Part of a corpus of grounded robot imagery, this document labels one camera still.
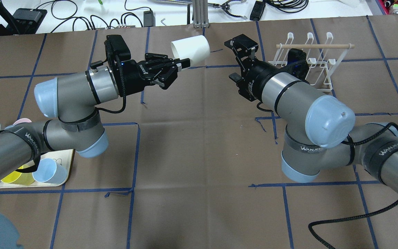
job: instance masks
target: blue tape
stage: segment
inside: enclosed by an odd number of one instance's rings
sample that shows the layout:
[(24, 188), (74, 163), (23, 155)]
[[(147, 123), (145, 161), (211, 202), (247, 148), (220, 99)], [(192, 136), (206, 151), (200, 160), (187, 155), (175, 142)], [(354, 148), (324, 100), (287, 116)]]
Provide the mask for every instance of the blue tape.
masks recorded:
[[(140, 142), (141, 142), (141, 128), (138, 126), (138, 135), (136, 137), (136, 151), (134, 153), (133, 189), (136, 187), (136, 176), (138, 173), (139, 143)], [(128, 213), (127, 249), (130, 248), (131, 222), (133, 220), (133, 207), (134, 207), (134, 191), (131, 192), (130, 210)]]
[(50, 241), (50, 249), (53, 249), (53, 246), (55, 244), (56, 229), (58, 227), (58, 220), (59, 220), (59, 215), (60, 215), (60, 208), (62, 206), (62, 198), (64, 196), (64, 189), (65, 189), (65, 183), (62, 184), (61, 191), (60, 191), (58, 209), (56, 211), (55, 224), (53, 225), (52, 239)]
[(380, 46), (379, 40), (377, 39), (376, 32), (374, 31), (374, 28), (372, 27), (371, 20), (369, 19), (369, 16), (367, 16), (366, 18), (367, 18), (367, 21), (368, 21), (369, 28), (371, 29), (372, 36), (374, 37), (374, 40), (375, 40), (375, 42), (376, 42), (376, 44), (377, 44), (377, 47), (379, 48), (379, 51), (380, 51), (380, 53), (381, 53), (381, 55), (382, 55), (382, 57), (383, 57), (383, 61), (384, 61), (384, 63), (385, 63), (385, 66), (387, 67), (388, 73), (389, 73), (389, 75), (390, 75), (390, 77), (391, 77), (391, 81), (393, 82), (393, 85), (394, 85), (394, 87), (395, 87), (395, 89), (396, 89), (396, 92), (397, 92), (397, 95), (398, 95), (398, 86), (397, 86), (397, 83), (396, 83), (396, 81), (395, 81), (395, 79), (394, 79), (394, 76), (393, 76), (393, 74), (392, 74), (392, 72), (391, 72), (391, 69), (390, 69), (390, 66), (389, 66), (389, 64), (388, 64), (388, 61), (387, 61), (387, 59), (386, 59), (386, 57), (385, 57), (385, 54), (383, 53), (383, 49), (382, 49), (382, 47)]
[(95, 38), (93, 38), (93, 46), (92, 46), (92, 52), (90, 53), (90, 59), (88, 59), (88, 66), (87, 70), (90, 69), (90, 64), (92, 63), (93, 59), (93, 52), (95, 51), (95, 45), (96, 45), (96, 38), (98, 37), (98, 30), (95, 31)]
[(215, 66), (205, 66), (206, 68), (221, 68), (221, 67), (239, 67), (239, 65), (215, 65)]
[(46, 43), (47, 34), (44, 34), (44, 38), (42, 40), (41, 48), (39, 49), (38, 57), (36, 58), (35, 66), (33, 67), (33, 71), (29, 80), (29, 84), (27, 85), (26, 93), (24, 94), (24, 99), (22, 100), (21, 108), (19, 109), (18, 118), (21, 118), (22, 110), (24, 109), (24, 104), (26, 103), (27, 95), (29, 94), (29, 89), (32, 84), (33, 75), (35, 75), (36, 67), (38, 66), (39, 58), (41, 58), (42, 49), (44, 48), (44, 44)]
[(274, 132), (274, 142), (276, 143), (276, 145), (278, 144), (277, 143), (277, 139), (278, 139), (278, 137), (277, 137), (277, 131), (276, 131), (276, 118), (275, 118), (275, 116), (274, 116), (274, 112), (272, 112), (271, 113), (271, 120), (273, 120), (273, 132)]
[[(147, 39), (145, 40), (145, 53), (148, 53), (149, 41), (150, 41), (150, 27), (147, 28)], [(144, 102), (144, 91), (145, 90), (142, 90), (142, 92), (141, 92), (141, 104), (146, 104)]]
[[(357, 186), (360, 192), (360, 198), (362, 199), (363, 209), (365, 210), (365, 214), (368, 214), (368, 206), (366, 205), (365, 195), (363, 194), (362, 184), (360, 183), (359, 174), (356, 171), (356, 166), (353, 164), (352, 168), (354, 170), (354, 175), (356, 175)], [(374, 244), (374, 249), (378, 249), (376, 235), (374, 234), (374, 228), (372, 227), (371, 219), (367, 217), (369, 232), (371, 233), (372, 242)]]
[(288, 209), (288, 199), (286, 197), (285, 186), (282, 187), (283, 205), (285, 206), (286, 226), (288, 227), (288, 237), (290, 239), (290, 248), (294, 249), (293, 233), (291, 230), (290, 211)]
[(262, 43), (262, 36), (260, 34), (259, 22), (256, 21), (257, 35), (259, 36), (260, 51), (262, 52), (262, 60), (265, 61), (264, 44)]
[(102, 126), (136, 126), (139, 125), (135, 122), (125, 122), (125, 123), (103, 123)]

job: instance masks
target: black power brick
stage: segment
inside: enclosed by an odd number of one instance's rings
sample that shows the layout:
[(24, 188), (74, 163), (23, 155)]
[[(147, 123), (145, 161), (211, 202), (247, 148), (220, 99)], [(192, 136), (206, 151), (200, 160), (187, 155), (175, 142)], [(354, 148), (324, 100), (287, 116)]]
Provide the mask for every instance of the black power brick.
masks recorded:
[(152, 10), (144, 11), (144, 27), (156, 26), (156, 18)]
[(250, 20), (251, 21), (260, 21), (262, 14), (264, 14), (265, 2), (264, 1), (256, 1), (254, 2), (253, 10), (251, 11)]

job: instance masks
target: wire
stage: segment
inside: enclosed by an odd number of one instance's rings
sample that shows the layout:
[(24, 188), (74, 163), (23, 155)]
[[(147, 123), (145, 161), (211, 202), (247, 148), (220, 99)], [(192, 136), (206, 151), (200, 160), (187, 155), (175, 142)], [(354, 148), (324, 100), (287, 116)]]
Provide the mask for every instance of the wire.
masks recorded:
[(264, 2), (284, 13), (297, 13), (308, 6), (309, 0), (264, 0)]
[(116, 58), (117, 67), (119, 68), (119, 75), (121, 77), (122, 94), (123, 94), (122, 108), (120, 110), (117, 110), (117, 111), (112, 111), (112, 110), (105, 109), (105, 108), (98, 108), (98, 110), (104, 111), (104, 112), (108, 112), (108, 113), (118, 114), (118, 113), (121, 113), (121, 112), (123, 112), (125, 110), (125, 107), (126, 107), (126, 104), (127, 104), (127, 98), (126, 98), (126, 90), (125, 90), (124, 71), (123, 71), (123, 68), (122, 68), (122, 65), (121, 65), (121, 60), (120, 60), (118, 55), (116, 55), (115, 58)]
[(256, 108), (259, 109), (259, 110), (261, 110), (262, 112), (273, 112), (273, 110), (263, 109), (262, 107), (260, 107), (261, 104), (263, 104), (263, 102), (262, 102), (262, 101), (259, 101), (259, 103), (256, 104)]
[[(73, 3), (73, 4), (75, 5), (75, 7), (76, 7), (75, 12), (74, 12), (73, 14), (71, 14), (71, 16), (69, 16), (69, 17), (65, 17), (65, 18), (58, 18), (58, 17), (56, 17), (56, 16), (54, 15), (54, 13), (53, 13), (53, 7), (55, 6), (55, 4), (56, 4), (57, 2), (60, 2), (60, 1), (65, 1), (65, 2), (71, 2), (71, 3)], [(65, 19), (67, 19), (67, 18), (70, 18), (70, 17), (73, 17), (73, 16), (76, 15), (76, 12), (78, 12), (78, 5), (77, 5), (75, 2), (73, 2), (72, 0), (54, 0), (53, 3), (52, 3), (52, 7), (51, 7), (51, 9), (50, 9), (50, 12), (52, 13), (52, 16), (53, 16), (54, 18), (56, 18), (56, 19), (58, 19), (58, 20), (65, 20)]]
[(79, 16), (79, 17), (76, 17), (75, 20), (73, 21), (72, 31), (75, 31), (75, 22), (76, 22), (78, 19), (81, 19), (81, 20), (85, 23), (85, 26), (87, 26), (87, 30), (90, 30), (90, 28), (88, 27), (88, 23), (84, 20), (84, 17)]
[(96, 16), (96, 15), (90, 15), (90, 21), (92, 21), (93, 28), (96, 28), (96, 27), (95, 27), (95, 23), (93, 22), (93, 17), (97, 17), (98, 19), (101, 19), (101, 20), (105, 23), (106, 28), (108, 29), (108, 26), (109, 26), (109, 25), (107, 24), (107, 22), (106, 22), (104, 19), (102, 19), (101, 17)]
[(342, 141), (341, 143), (344, 144), (344, 145), (353, 145), (353, 146), (366, 144), (366, 143), (370, 142), (371, 140), (376, 139), (381, 134), (383, 134), (385, 131), (387, 131), (389, 128), (391, 128), (391, 126), (394, 126), (395, 129), (397, 129), (397, 131), (398, 131), (398, 125), (396, 123), (390, 122), (383, 129), (379, 130), (378, 132), (376, 132), (372, 136), (370, 136), (370, 137), (368, 137), (366, 139), (363, 139), (362, 141), (359, 141), (359, 142)]
[(134, 10), (139, 10), (139, 9), (143, 9), (143, 8), (148, 8), (150, 11), (152, 11), (150, 7), (139, 7), (136, 9), (127, 9), (126, 5), (127, 5), (127, 0), (125, 0), (124, 8), (125, 8), (125, 10), (128, 10), (128, 11), (134, 11)]
[(118, 21), (116, 18), (113, 18), (113, 19), (110, 21), (109, 28), (115, 28), (115, 27), (112, 26), (112, 22), (113, 22), (113, 21), (117, 21), (117, 25), (121, 25), (121, 24), (119, 23), (119, 21)]
[(125, 19), (126, 19), (128, 16), (134, 16), (134, 17), (136, 17), (137, 20), (139, 21), (139, 23), (141, 24), (141, 27), (144, 27), (144, 25), (142, 25), (141, 19), (139, 19), (138, 16), (136, 16), (134, 13), (131, 13), (131, 12), (130, 12), (129, 14), (126, 14), (125, 17), (124, 17), (124, 24), (125, 24), (125, 25), (127, 25), (126, 22), (125, 22)]
[[(74, 12), (73, 14), (71, 14), (69, 17), (59, 18), (59, 17), (56, 17), (55, 14), (53, 13), (53, 8), (54, 8), (55, 4), (56, 4), (57, 2), (62, 2), (62, 1), (63, 1), (63, 2), (71, 2), (71, 3), (73, 3), (73, 5), (75, 5), (75, 7), (76, 7), (75, 12)], [(73, 2), (72, 0), (53, 0), (53, 1), (48, 1), (48, 2), (45, 2), (45, 3), (42, 3), (42, 4), (38, 5), (34, 10), (38, 10), (39, 7), (44, 6), (44, 5), (46, 5), (46, 4), (49, 4), (49, 3), (52, 4), (52, 7), (50, 8), (50, 12), (52, 13), (52, 16), (53, 16), (54, 18), (58, 19), (58, 20), (65, 20), (65, 19), (71, 18), (71, 17), (75, 16), (76, 13), (78, 12), (78, 5), (77, 5), (75, 2)]]
[[(51, 30), (50, 31), (50, 33), (53, 33), (58, 27), (60, 27), (63, 23), (65, 23), (66, 21), (68, 21), (68, 20), (71, 20), (71, 19), (87, 19), (86, 17), (83, 17), (83, 16), (73, 16), (73, 17), (70, 17), (70, 18), (67, 18), (67, 19), (65, 19), (64, 21), (62, 21), (60, 24), (58, 24), (56, 27), (54, 27), (54, 29), (53, 30)], [(88, 21), (88, 24), (89, 24), (89, 26), (90, 26), (90, 28), (92, 28), (92, 24), (90, 23), (90, 21), (87, 19), (87, 21)]]
[(318, 241), (320, 241), (324, 246), (326, 246), (327, 248), (330, 249), (336, 249), (334, 246), (332, 246), (330, 243), (326, 242), (324, 239), (322, 239), (313, 229), (313, 227), (315, 225), (322, 225), (322, 224), (329, 224), (329, 223), (337, 223), (337, 222), (347, 222), (347, 221), (353, 221), (353, 220), (358, 220), (358, 219), (363, 219), (363, 218), (368, 218), (371, 216), (375, 216), (378, 214), (382, 214), (392, 208), (394, 208), (395, 206), (398, 205), (398, 200), (396, 200), (394, 203), (392, 203), (391, 205), (382, 208), (380, 210), (374, 211), (372, 213), (369, 214), (362, 214), (362, 215), (358, 215), (358, 216), (351, 216), (351, 217), (346, 217), (346, 218), (341, 218), (341, 219), (333, 219), (333, 220), (323, 220), (323, 221), (317, 221), (317, 222), (311, 222), (310, 224), (308, 224), (308, 230), (310, 230), (311, 234), (314, 236), (314, 238), (316, 238)]

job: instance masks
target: tray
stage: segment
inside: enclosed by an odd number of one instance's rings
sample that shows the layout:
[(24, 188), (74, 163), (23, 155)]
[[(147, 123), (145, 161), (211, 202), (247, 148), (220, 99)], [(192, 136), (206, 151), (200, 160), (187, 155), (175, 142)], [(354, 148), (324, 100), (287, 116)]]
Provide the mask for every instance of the tray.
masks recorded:
[[(0, 188), (60, 186), (60, 185), (64, 184), (68, 179), (68, 175), (70, 173), (70, 166), (73, 161), (74, 152), (75, 152), (75, 150), (53, 151), (53, 152), (49, 152), (49, 153), (46, 153), (41, 156), (41, 159), (51, 158), (65, 167), (65, 169), (67, 170), (67, 177), (65, 178), (65, 180), (62, 183), (52, 184), (52, 183), (39, 183), (39, 182), (35, 181), (30, 185), (18, 185), (18, 184), (11, 184), (11, 183), (3, 183), (2, 181), (0, 181)], [(27, 165), (33, 166), (33, 161), (28, 162)]]

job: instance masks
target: white dish rack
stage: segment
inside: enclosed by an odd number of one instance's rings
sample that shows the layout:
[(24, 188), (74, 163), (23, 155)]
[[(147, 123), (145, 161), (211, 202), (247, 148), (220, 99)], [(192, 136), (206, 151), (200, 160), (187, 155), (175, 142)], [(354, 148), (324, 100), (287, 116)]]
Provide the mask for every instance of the white dish rack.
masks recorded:
[[(288, 63), (287, 57), (289, 50), (291, 48), (302, 49), (306, 53), (306, 62), (310, 67), (305, 79), (308, 80), (308, 76), (316, 71), (315, 73), (319, 75), (316, 80), (310, 82), (310, 85), (315, 87), (320, 86), (316, 88), (322, 92), (330, 92), (333, 90), (331, 76), (345, 58), (349, 49), (355, 46), (352, 44), (332, 44), (334, 37), (331, 32), (326, 33), (326, 41), (324, 44), (314, 44), (314, 35), (311, 32), (307, 33), (306, 37), (305, 44), (293, 44), (294, 34), (291, 32), (288, 33), (286, 42), (276, 45), (277, 52), (274, 56), (274, 60), (269, 61), (269, 63), (273, 66), (284, 67)], [(311, 49), (319, 49), (319, 56), (317, 58), (310, 58)], [(330, 49), (343, 49), (343, 51), (337, 59), (334, 59), (327, 56)]]

